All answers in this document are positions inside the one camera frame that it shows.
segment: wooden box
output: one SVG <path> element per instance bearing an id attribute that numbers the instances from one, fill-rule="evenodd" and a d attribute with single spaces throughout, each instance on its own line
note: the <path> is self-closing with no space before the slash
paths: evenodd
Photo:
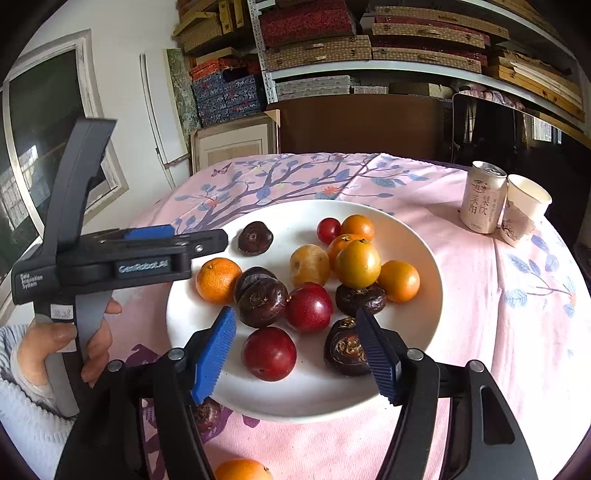
<path id="1" fill-rule="evenodd" d="M 296 43 L 266 52 L 267 69 L 281 70 L 325 61 L 371 60 L 371 43 L 367 35 L 322 38 Z"/>

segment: screw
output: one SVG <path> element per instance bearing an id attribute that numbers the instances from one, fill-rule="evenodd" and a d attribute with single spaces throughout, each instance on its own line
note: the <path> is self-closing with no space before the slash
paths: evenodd
<path id="1" fill-rule="evenodd" d="M 424 355 L 418 348 L 409 348 L 407 350 L 407 357 L 418 362 L 423 359 Z"/>
<path id="2" fill-rule="evenodd" d="M 107 364 L 107 370 L 109 372 L 118 372 L 123 367 L 123 362 L 121 360 L 111 360 Z"/>
<path id="3" fill-rule="evenodd" d="M 480 360 L 471 360 L 469 365 L 475 372 L 480 373 L 484 371 L 484 364 Z"/>
<path id="4" fill-rule="evenodd" d="M 184 357 L 184 350 L 182 348 L 171 348 L 168 351 L 168 358 L 171 360 L 180 360 L 182 357 Z"/>

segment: beverage can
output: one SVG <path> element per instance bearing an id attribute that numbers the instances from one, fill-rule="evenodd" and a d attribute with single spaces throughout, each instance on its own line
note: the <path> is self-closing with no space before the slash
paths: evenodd
<path id="1" fill-rule="evenodd" d="M 506 193 L 507 174 L 503 170 L 492 163 L 472 162 L 460 209 L 462 222 L 478 233 L 494 232 Z"/>

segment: plum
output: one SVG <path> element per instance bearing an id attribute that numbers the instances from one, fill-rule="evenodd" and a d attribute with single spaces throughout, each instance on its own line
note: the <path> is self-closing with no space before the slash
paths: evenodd
<path id="1" fill-rule="evenodd" d="M 266 382 L 276 382 L 293 370 L 297 350 L 293 340 L 283 330 L 264 327 L 246 339 L 241 357 L 252 375 Z"/>

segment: paper cup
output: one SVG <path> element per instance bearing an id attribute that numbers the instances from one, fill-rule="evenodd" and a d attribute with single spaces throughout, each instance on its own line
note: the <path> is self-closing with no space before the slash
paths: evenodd
<path id="1" fill-rule="evenodd" d="M 513 247 L 529 240 L 550 203 L 552 197 L 536 182 L 521 175 L 509 175 L 507 203 L 501 223 L 503 240 Z"/>

